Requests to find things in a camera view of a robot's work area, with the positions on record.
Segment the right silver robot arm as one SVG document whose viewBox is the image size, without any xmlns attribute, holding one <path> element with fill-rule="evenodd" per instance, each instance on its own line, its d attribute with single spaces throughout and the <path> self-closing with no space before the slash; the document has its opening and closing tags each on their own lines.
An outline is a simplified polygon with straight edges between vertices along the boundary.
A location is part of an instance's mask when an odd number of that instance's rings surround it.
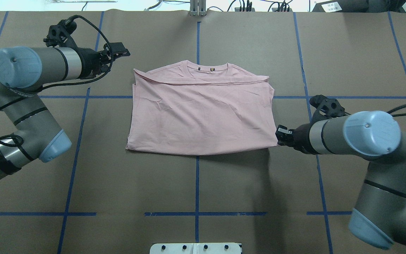
<svg viewBox="0 0 406 254">
<path fill-rule="evenodd" d="M 296 129 L 279 125 L 279 146 L 310 155 L 353 155 L 368 161 L 349 231 L 388 250 L 406 246 L 406 132 L 385 111 L 314 117 Z"/>
</svg>

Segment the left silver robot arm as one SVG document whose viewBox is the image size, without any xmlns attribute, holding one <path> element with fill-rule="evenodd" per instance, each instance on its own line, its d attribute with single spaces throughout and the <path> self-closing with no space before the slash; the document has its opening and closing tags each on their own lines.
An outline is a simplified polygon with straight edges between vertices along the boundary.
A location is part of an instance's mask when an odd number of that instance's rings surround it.
<svg viewBox="0 0 406 254">
<path fill-rule="evenodd" d="M 47 163 L 72 142 L 38 96 L 46 84 L 103 77 L 116 59 L 130 56 L 121 42 L 90 48 L 17 46 L 0 49 L 0 180 L 36 159 Z"/>
</svg>

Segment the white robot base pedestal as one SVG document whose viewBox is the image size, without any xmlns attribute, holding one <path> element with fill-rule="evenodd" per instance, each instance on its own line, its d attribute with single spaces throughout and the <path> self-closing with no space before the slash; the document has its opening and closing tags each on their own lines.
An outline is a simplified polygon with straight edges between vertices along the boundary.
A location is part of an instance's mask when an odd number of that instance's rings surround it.
<svg viewBox="0 0 406 254">
<path fill-rule="evenodd" d="M 242 244 L 235 242 L 157 243 L 150 254 L 242 254 Z"/>
</svg>

